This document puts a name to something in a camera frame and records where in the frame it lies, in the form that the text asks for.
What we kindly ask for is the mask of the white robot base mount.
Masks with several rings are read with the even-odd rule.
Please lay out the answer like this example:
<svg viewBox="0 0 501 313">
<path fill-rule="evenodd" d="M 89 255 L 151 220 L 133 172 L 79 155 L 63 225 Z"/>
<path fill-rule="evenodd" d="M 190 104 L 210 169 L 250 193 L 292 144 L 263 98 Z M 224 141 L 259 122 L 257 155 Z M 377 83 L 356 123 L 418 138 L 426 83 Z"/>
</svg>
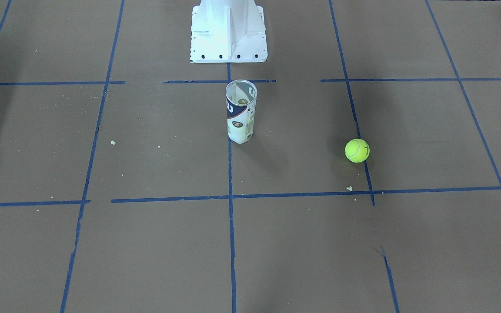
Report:
<svg viewBox="0 0 501 313">
<path fill-rule="evenodd" d="M 254 0 L 202 0 L 191 11 L 190 62 L 268 59 L 266 22 Z"/>
</svg>

